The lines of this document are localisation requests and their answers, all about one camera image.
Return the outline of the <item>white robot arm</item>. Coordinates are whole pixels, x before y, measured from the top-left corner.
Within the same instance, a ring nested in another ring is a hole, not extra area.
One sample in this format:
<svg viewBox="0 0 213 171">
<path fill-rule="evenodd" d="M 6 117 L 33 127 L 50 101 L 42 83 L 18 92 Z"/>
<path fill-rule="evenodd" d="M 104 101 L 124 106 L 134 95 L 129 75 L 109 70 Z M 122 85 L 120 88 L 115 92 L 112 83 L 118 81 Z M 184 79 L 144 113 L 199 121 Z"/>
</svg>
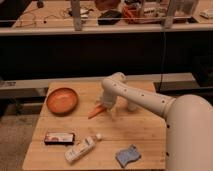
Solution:
<svg viewBox="0 0 213 171">
<path fill-rule="evenodd" d="M 177 98 L 128 86 L 123 73 L 105 77 L 101 102 L 111 109 L 121 96 L 166 123 L 166 171 L 213 171 L 213 106 L 197 95 Z"/>
</svg>

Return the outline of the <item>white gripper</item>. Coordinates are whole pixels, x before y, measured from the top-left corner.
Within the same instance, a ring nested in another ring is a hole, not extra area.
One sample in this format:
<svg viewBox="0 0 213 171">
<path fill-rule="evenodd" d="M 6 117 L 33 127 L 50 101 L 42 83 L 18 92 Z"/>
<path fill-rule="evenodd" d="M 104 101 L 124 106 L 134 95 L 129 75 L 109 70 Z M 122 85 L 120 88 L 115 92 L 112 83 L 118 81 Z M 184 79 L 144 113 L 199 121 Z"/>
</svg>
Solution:
<svg viewBox="0 0 213 171">
<path fill-rule="evenodd" d="M 107 109 L 112 109 L 113 106 L 116 104 L 116 101 L 117 96 L 110 94 L 107 91 L 104 91 L 100 97 L 101 104 Z"/>
</svg>

